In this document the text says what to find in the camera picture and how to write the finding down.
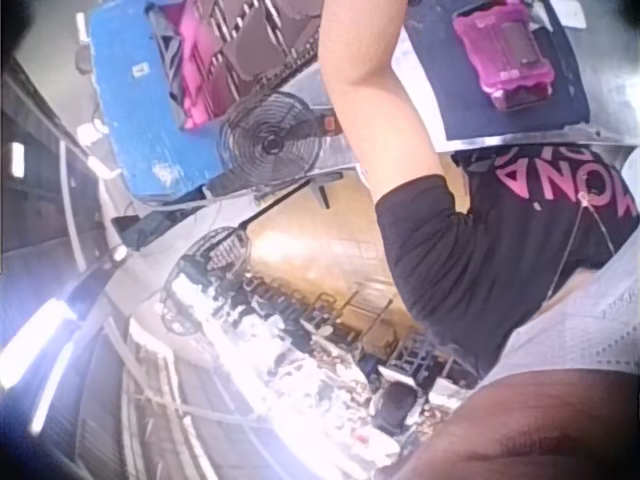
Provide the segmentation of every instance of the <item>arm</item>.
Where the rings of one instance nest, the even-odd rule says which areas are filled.
[[[325,86],[374,201],[442,175],[438,155],[391,68],[407,0],[325,0],[319,61]]]

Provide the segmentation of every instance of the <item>white label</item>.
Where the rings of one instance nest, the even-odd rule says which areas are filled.
[[[149,64],[147,62],[144,62],[139,63],[138,65],[134,65],[134,67],[131,69],[131,73],[133,73],[134,77],[139,78],[149,73],[149,70]]]

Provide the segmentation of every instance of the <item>person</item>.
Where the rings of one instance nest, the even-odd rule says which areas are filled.
[[[522,145],[458,158],[456,212],[391,67],[406,8],[325,0],[319,45],[398,292],[483,380],[398,478],[615,478],[637,441],[633,197],[591,148]]]

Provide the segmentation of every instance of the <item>fan grille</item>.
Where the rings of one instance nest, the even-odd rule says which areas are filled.
[[[219,153],[254,185],[300,178],[315,164],[322,132],[311,108],[286,92],[238,103],[220,132]]]

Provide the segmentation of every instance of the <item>pink container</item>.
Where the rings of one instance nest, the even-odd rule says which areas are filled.
[[[529,12],[521,3],[497,4],[453,27],[478,72],[480,86],[503,111],[543,102],[552,93],[555,72],[529,31]]]

